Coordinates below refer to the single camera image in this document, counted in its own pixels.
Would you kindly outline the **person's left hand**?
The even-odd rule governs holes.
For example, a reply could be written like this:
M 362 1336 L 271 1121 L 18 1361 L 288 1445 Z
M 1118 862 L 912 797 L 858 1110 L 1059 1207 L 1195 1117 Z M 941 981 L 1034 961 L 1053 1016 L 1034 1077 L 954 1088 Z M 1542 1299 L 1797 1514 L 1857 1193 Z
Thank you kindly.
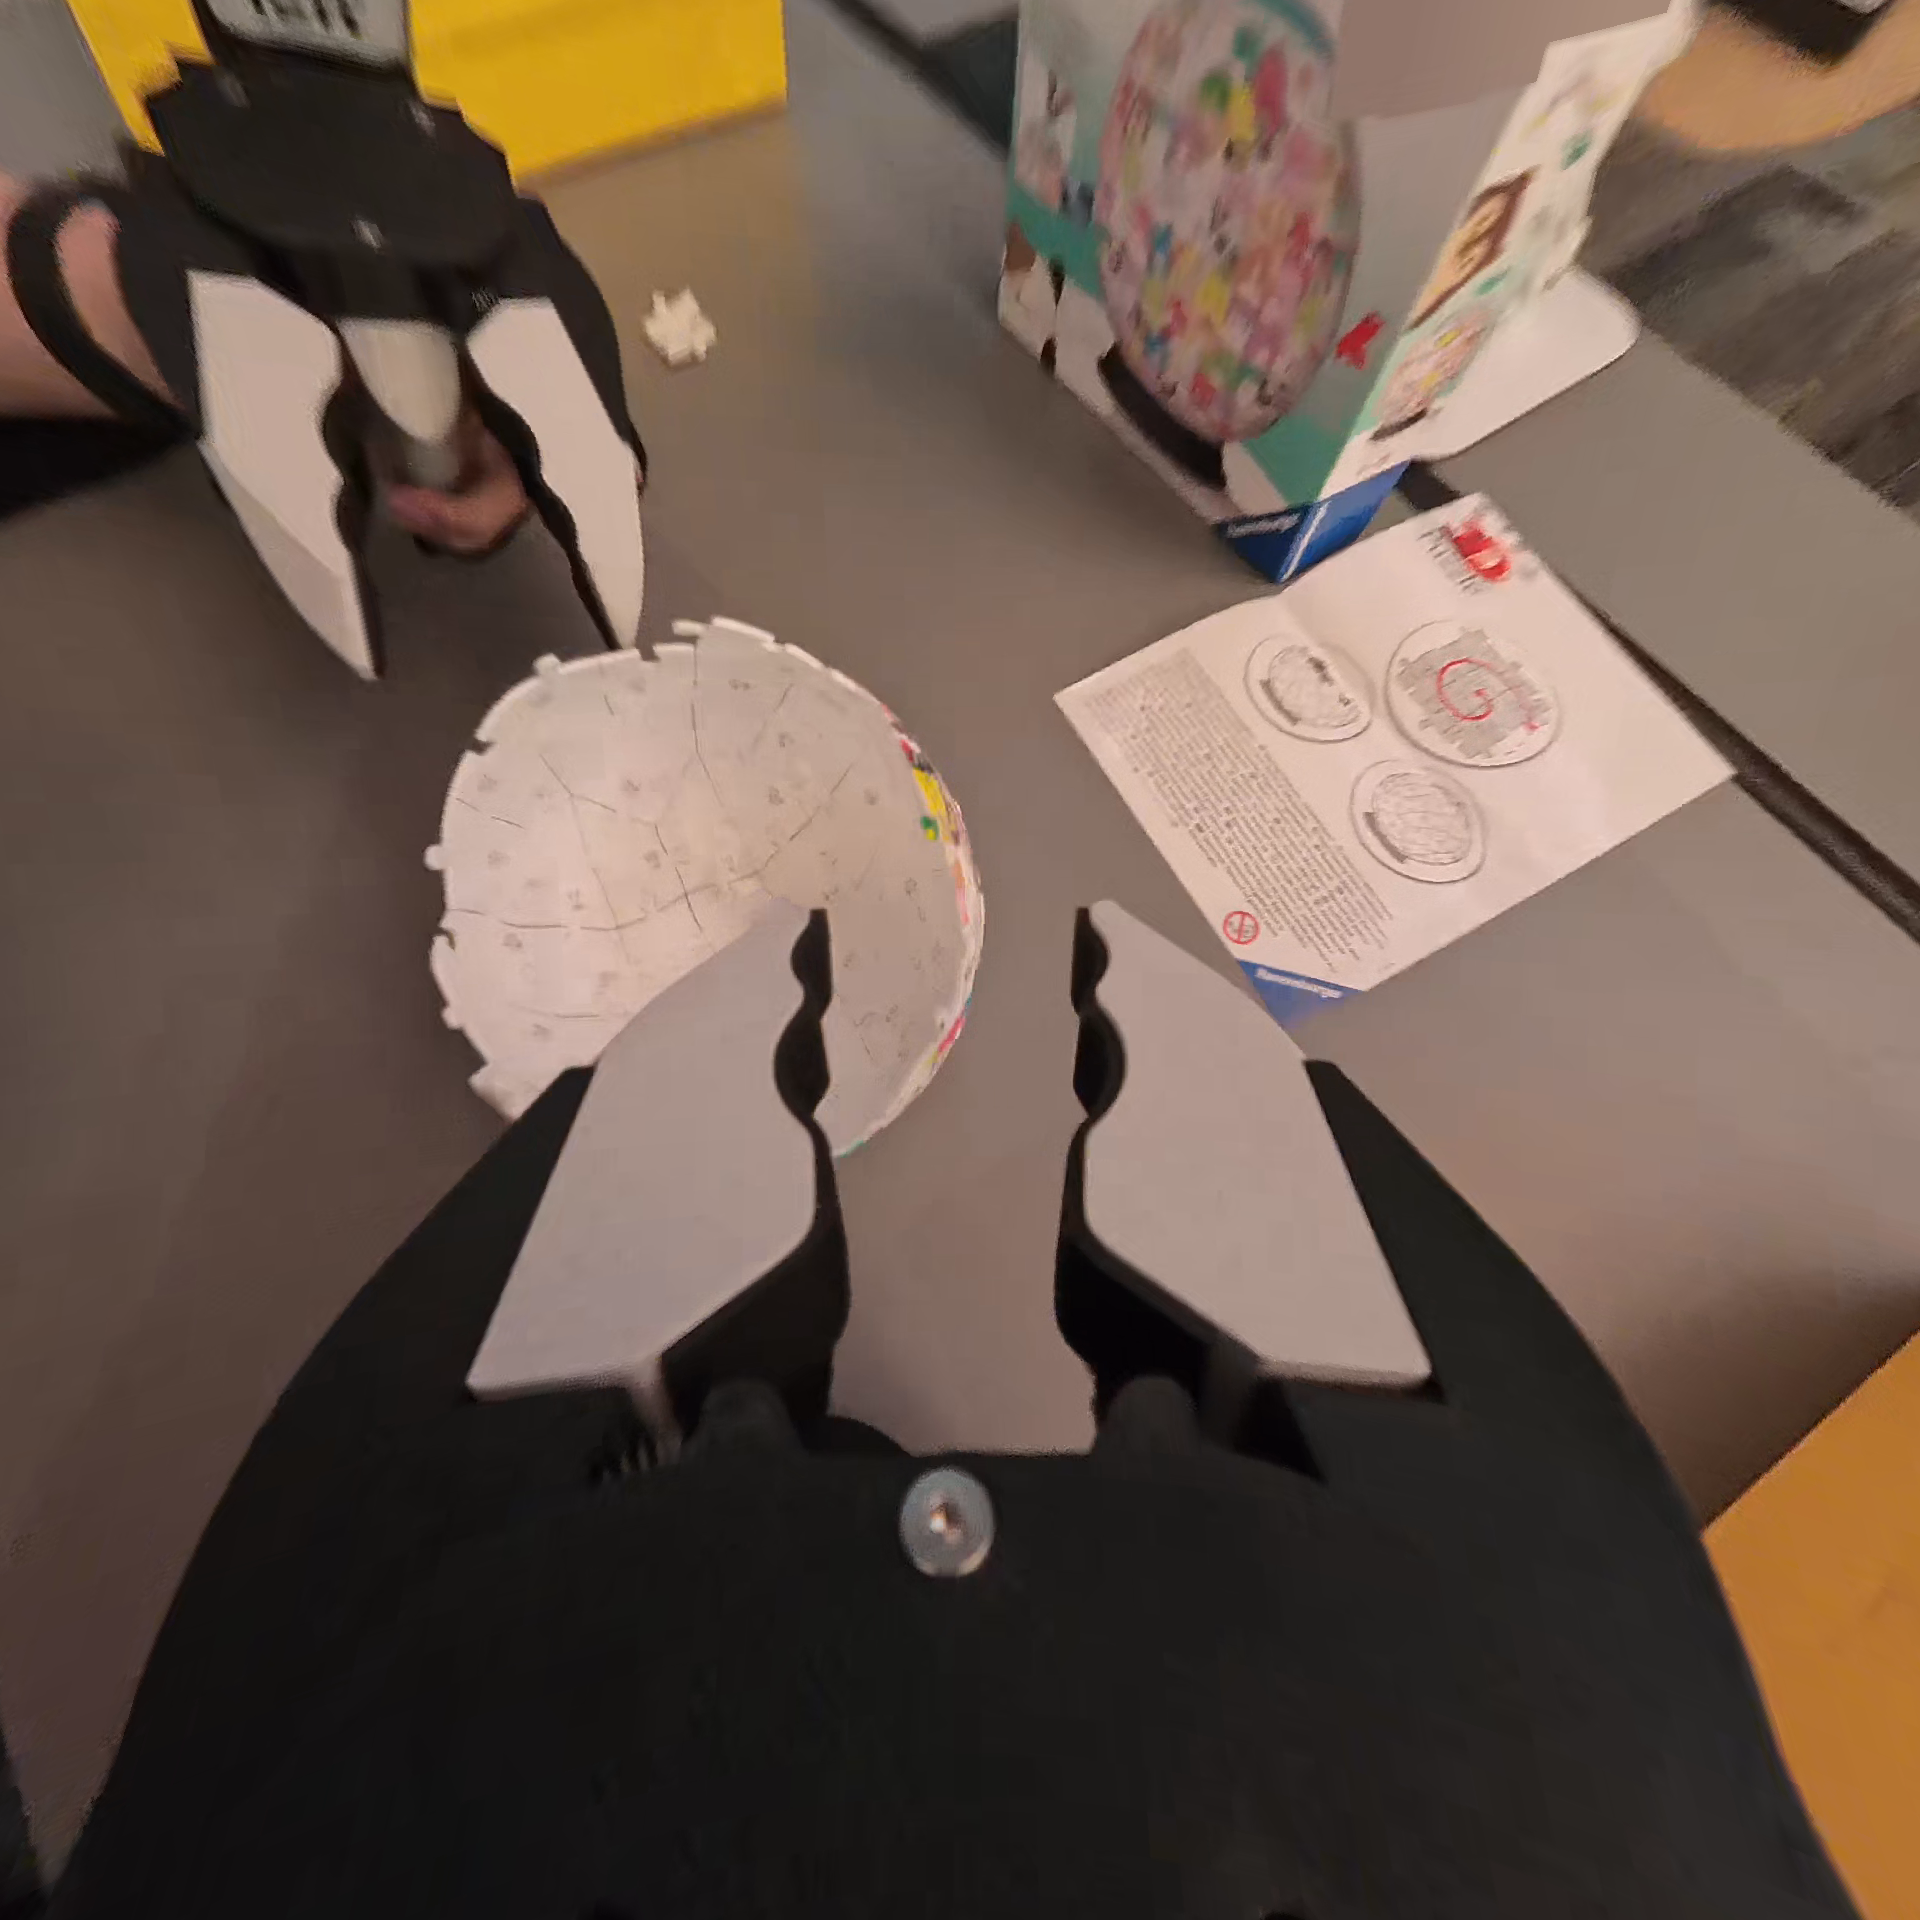
M 391 477 L 383 482 L 390 520 L 422 550 L 483 560 L 514 541 L 530 512 L 519 470 L 478 411 L 466 409 L 454 442 L 459 463 L 450 487 Z

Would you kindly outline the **colourful puzzle ball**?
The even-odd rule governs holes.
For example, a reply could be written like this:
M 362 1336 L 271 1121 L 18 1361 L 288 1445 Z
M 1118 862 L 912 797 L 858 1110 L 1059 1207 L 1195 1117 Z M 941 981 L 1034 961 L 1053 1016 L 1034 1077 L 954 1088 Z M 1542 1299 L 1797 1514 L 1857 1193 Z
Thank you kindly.
M 431 971 L 504 1121 L 590 1069 L 773 906 L 832 937 L 819 1123 L 838 1160 L 899 1121 L 959 1043 L 986 945 L 963 810 L 889 707 L 729 618 L 653 656 L 559 661 L 459 757 Z

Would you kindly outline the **person's left forearm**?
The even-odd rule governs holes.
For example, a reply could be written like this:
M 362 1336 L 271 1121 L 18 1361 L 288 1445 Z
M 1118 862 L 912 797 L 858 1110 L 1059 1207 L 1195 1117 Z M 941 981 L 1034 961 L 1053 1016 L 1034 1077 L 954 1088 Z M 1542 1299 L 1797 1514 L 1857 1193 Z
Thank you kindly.
M 176 437 L 184 416 L 139 334 L 121 275 L 138 206 L 99 177 L 2 179 L 2 418 L 115 421 Z

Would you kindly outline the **teal puzzle box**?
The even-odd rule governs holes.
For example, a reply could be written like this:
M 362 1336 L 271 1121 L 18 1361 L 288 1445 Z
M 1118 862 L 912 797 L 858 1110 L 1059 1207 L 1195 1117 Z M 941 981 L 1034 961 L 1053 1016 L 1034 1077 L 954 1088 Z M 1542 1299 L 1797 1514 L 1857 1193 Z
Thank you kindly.
M 1637 342 L 1575 261 L 1699 14 L 1022 5 L 999 320 L 1283 586 Z

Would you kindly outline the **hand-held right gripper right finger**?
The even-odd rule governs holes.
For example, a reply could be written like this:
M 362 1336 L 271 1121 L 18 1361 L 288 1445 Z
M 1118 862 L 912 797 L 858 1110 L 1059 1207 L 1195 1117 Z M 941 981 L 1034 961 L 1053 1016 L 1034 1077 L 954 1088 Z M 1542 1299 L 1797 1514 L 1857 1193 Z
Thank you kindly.
M 1291 1384 L 1417 1394 L 1434 1362 L 1309 1058 L 1113 902 L 1073 928 L 1082 1121 L 1055 1314 L 1095 1414 L 1144 1378 L 1224 1445 L 1278 1445 Z

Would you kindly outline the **white instruction leaflet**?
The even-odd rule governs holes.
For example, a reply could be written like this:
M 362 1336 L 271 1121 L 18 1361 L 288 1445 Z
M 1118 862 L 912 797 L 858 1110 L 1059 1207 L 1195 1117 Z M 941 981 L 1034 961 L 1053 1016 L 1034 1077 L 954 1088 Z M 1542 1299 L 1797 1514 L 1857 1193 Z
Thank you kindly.
M 1733 779 L 1487 494 L 1368 535 L 1057 704 L 1283 1027 Z

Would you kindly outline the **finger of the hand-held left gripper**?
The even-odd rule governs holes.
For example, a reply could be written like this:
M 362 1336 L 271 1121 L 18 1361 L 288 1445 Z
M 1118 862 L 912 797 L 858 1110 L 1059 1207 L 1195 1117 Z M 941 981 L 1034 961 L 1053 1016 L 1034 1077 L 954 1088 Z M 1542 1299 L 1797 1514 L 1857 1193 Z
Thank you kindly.
M 200 453 L 285 601 L 362 681 L 378 678 L 363 569 L 342 525 L 326 442 L 339 336 L 258 280 L 185 278 L 200 370 Z
M 466 365 L 605 646 L 634 650 L 646 597 L 641 457 L 560 311 L 542 297 L 491 304 L 466 338 Z

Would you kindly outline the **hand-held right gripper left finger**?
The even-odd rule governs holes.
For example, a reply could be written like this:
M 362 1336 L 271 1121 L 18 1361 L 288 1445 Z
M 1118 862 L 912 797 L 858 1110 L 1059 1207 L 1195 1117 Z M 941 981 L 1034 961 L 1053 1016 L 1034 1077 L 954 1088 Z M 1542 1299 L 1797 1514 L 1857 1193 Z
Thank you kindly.
M 593 1069 L 477 1349 L 478 1401 L 616 1391 L 693 1433 L 727 1385 L 826 1421 L 848 1235 L 819 1123 L 832 935 L 771 906 Z

